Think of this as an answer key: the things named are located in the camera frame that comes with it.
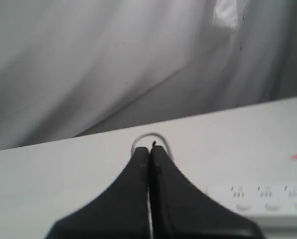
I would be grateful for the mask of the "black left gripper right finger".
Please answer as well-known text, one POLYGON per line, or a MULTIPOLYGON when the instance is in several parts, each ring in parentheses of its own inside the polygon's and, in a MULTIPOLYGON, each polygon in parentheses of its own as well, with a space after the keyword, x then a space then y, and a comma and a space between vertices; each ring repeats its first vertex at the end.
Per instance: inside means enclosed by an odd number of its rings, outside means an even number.
POLYGON ((261 239, 259 226, 196 188, 165 148, 149 155, 149 199, 155 239, 261 239))

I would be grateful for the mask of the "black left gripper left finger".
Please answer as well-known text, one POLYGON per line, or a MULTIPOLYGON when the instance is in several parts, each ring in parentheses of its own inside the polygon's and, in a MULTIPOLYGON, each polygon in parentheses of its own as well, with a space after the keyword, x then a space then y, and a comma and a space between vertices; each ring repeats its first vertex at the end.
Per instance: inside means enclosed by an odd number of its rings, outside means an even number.
POLYGON ((138 147, 115 181, 96 199, 58 220, 48 239, 148 239, 149 150, 138 147))

